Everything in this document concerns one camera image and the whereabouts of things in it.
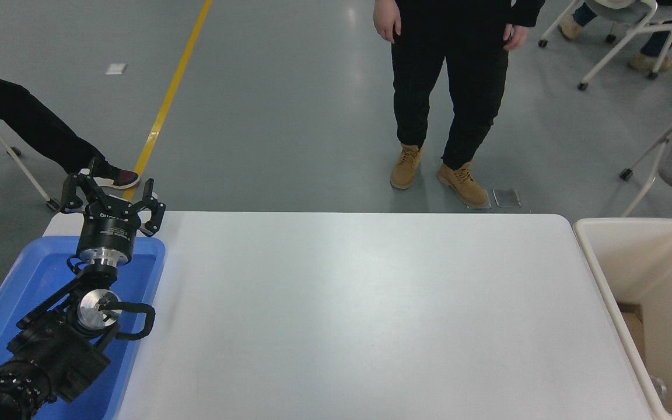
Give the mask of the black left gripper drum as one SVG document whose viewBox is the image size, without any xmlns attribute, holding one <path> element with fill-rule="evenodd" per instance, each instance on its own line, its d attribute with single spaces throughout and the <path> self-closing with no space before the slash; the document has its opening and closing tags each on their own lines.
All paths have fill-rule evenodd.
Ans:
<svg viewBox="0 0 672 420">
<path fill-rule="evenodd" d="M 102 200 L 97 197 L 88 199 L 77 254 L 97 249 L 133 253 L 141 220 L 137 214 L 128 213 L 130 206 L 130 202 L 112 195 Z"/>
</svg>

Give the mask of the person's right hand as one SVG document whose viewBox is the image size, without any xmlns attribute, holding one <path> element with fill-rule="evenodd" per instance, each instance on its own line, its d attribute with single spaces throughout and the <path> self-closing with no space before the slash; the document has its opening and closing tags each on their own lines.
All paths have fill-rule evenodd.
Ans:
<svg viewBox="0 0 672 420">
<path fill-rule="evenodd" d="M 382 40 L 395 44 L 402 31 L 402 19 L 397 3 L 393 0 L 374 1 L 373 25 Z"/>
</svg>

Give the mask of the person's left hand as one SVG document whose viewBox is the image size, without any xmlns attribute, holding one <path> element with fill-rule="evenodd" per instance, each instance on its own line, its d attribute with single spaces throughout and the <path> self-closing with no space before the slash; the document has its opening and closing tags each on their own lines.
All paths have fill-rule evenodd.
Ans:
<svg viewBox="0 0 672 420">
<path fill-rule="evenodd" d="M 529 32 L 529 27 L 506 24 L 502 33 L 502 48 L 505 51 L 517 50 L 525 43 Z"/>
</svg>

